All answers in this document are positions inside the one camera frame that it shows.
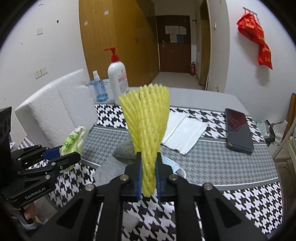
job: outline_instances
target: metal hook rack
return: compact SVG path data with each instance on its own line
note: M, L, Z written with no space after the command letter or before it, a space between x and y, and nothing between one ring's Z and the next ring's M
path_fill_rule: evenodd
M248 12L251 12L252 14L256 15L256 18L257 18L257 21L259 22L259 18L258 18L258 14L251 11L250 9L246 8L246 7L242 7L244 9L244 12L248 11Z

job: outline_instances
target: door handle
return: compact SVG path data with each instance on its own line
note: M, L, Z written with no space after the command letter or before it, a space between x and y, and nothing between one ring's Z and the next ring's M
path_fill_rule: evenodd
M165 47L165 44L166 44L166 42L163 40L163 45L162 45L163 48Z

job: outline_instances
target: wooden cabinet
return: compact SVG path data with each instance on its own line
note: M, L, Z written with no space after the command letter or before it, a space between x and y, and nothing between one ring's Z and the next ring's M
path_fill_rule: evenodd
M116 47L129 86L151 83L159 72L154 4L150 0L80 0L82 45L90 79L108 78L108 47Z

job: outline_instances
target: blue liquid bottle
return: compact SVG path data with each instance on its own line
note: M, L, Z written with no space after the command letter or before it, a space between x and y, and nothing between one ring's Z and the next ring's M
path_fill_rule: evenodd
M109 98L104 81L100 80L100 76L98 75L98 72L96 70L93 71L93 75L94 75L93 85L94 85L96 100L98 102L104 102Z

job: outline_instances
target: yellow foam net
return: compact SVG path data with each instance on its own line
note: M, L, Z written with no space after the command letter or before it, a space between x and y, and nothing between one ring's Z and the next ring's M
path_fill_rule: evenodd
M119 96L135 153L141 152L142 193L150 197L156 187L155 162L170 112L167 87L148 85Z

